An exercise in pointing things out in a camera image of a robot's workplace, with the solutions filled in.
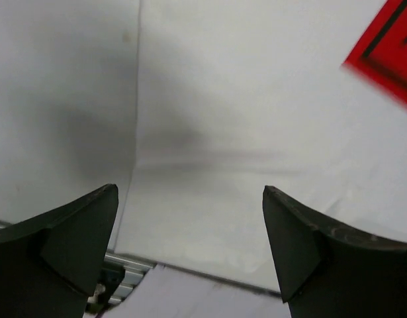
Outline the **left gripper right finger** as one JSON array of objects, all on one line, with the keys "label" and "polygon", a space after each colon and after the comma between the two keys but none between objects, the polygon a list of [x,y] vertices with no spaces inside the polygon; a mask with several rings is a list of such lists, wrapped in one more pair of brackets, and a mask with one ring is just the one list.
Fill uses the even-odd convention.
[{"label": "left gripper right finger", "polygon": [[263,216],[292,317],[407,317],[407,243],[361,231],[266,186]]}]

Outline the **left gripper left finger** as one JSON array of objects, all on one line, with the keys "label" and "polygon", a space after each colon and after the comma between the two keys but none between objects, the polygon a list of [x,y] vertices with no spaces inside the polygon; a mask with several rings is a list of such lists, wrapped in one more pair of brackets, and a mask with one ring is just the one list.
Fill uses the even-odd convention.
[{"label": "left gripper left finger", "polygon": [[0,229],[0,317],[82,317],[117,209],[118,187],[107,184]]}]

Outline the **white red-print t-shirt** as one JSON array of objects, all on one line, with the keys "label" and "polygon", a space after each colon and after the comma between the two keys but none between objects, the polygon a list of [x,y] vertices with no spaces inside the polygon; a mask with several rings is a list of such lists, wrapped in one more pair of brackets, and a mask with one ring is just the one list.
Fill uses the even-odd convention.
[{"label": "white red-print t-shirt", "polygon": [[382,1],[143,1],[118,253],[278,290],[275,186],[407,242],[407,109],[343,61]]}]

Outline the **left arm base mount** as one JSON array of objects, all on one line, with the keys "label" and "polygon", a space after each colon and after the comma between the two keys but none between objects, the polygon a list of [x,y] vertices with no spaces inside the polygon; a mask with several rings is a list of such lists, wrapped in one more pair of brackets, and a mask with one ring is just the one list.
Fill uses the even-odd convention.
[{"label": "left arm base mount", "polygon": [[[14,224],[16,223],[0,221],[0,229]],[[142,281],[144,274],[153,267],[153,264],[106,251],[97,282],[97,286],[102,285],[104,290],[97,296],[97,302],[94,305],[99,309],[104,309],[113,304],[112,299],[121,303]]]}]

